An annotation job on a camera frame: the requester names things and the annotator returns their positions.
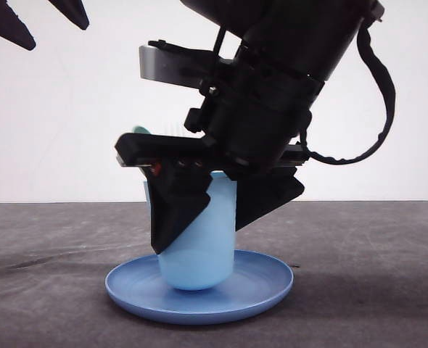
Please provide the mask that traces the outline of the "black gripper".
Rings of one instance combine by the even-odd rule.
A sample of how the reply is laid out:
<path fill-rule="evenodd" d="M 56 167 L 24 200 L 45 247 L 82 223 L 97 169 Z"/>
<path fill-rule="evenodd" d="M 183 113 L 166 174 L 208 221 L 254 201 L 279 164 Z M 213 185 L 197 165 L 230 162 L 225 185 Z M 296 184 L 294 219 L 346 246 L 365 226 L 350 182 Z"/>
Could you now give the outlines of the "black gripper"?
<path fill-rule="evenodd" d="M 325 64 L 313 50 L 241 45 L 231 63 L 214 61 L 197 89 L 203 103 L 189 110 L 184 125 L 201 138 L 123 134 L 115 145 L 121 165 L 148 167 L 153 250 L 164 252 L 209 205 L 213 180 L 201 167 L 159 164 L 191 160 L 243 174 L 300 165 L 308 154 L 291 140 L 307 125 L 324 83 Z M 235 230 L 301 195 L 305 187 L 295 173 L 272 170 L 239 180 Z"/>

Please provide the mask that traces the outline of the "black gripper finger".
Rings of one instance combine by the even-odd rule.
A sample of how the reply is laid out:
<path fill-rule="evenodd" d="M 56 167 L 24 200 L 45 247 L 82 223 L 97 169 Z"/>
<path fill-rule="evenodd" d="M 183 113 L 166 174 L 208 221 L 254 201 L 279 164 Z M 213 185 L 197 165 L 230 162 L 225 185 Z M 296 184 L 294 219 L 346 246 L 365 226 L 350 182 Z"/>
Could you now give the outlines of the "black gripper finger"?
<path fill-rule="evenodd" d="M 27 50 L 33 50 L 36 47 L 36 42 L 26 25 L 7 1 L 3 0 L 0 0 L 0 37 Z"/>
<path fill-rule="evenodd" d="M 89 19 L 81 0 L 49 0 L 49 2 L 81 30 L 88 28 Z"/>

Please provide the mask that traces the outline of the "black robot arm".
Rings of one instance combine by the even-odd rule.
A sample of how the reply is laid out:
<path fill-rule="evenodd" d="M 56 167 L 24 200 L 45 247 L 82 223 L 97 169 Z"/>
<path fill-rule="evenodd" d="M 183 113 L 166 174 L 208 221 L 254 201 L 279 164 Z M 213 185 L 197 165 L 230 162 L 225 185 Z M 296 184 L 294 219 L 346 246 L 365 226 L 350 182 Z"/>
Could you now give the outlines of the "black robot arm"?
<path fill-rule="evenodd" d="M 386 121 L 395 115 L 395 87 L 371 47 L 378 1 L 187 1 L 219 27 L 212 50 L 163 40 L 139 49 L 142 78 L 197 89 L 204 100 L 189 110 L 185 128 L 202 138 L 125 133 L 115 148 L 124 167 L 147 178 L 151 245 L 165 251 L 210 203 L 215 170 L 237 184 L 235 227 L 241 229 L 295 199 L 303 185 L 298 165 L 346 159 L 312 152 L 306 143 L 310 107 L 352 41 L 381 91 Z"/>

